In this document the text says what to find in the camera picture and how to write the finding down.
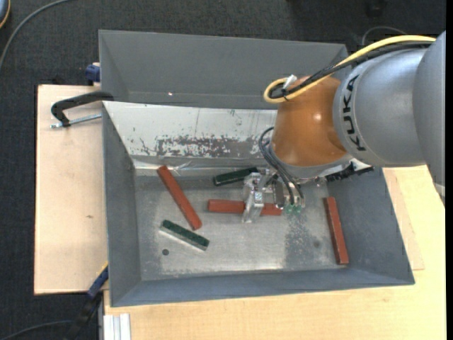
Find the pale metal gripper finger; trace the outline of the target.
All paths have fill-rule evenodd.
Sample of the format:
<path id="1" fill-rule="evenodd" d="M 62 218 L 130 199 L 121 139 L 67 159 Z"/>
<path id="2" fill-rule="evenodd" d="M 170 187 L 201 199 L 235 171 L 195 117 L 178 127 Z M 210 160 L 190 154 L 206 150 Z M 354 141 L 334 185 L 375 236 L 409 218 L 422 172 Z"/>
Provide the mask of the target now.
<path id="1" fill-rule="evenodd" d="M 263 208 L 263 193 L 260 191 L 255 191 L 252 197 L 251 218 L 256 219 L 257 217 L 259 217 Z"/>
<path id="2" fill-rule="evenodd" d="M 249 223 L 252 221 L 254 208 L 254 190 L 250 186 L 245 186 L 243 188 L 242 196 L 245 205 L 242 215 L 242 222 Z"/>

